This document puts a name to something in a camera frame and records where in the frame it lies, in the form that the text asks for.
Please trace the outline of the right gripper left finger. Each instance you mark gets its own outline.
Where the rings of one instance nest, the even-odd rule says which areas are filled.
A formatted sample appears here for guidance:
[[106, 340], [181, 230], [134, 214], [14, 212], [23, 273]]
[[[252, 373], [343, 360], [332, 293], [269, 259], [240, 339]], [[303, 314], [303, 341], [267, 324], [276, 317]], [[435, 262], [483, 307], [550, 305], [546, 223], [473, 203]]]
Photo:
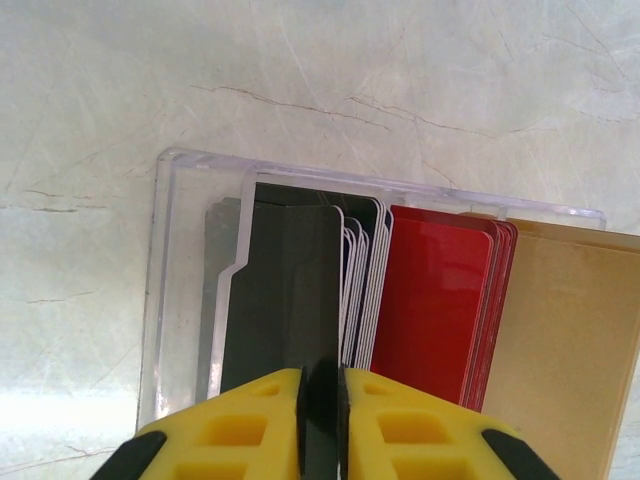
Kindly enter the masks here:
[[109, 479], [299, 479], [302, 369], [282, 369], [156, 420], [107, 460]]

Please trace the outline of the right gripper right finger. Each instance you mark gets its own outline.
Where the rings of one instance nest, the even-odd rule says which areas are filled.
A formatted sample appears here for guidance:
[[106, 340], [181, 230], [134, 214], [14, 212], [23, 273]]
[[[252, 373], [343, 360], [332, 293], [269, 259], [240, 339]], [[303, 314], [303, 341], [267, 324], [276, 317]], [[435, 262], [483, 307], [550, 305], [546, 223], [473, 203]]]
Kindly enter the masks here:
[[375, 374], [340, 373], [342, 479], [555, 479], [508, 425]]

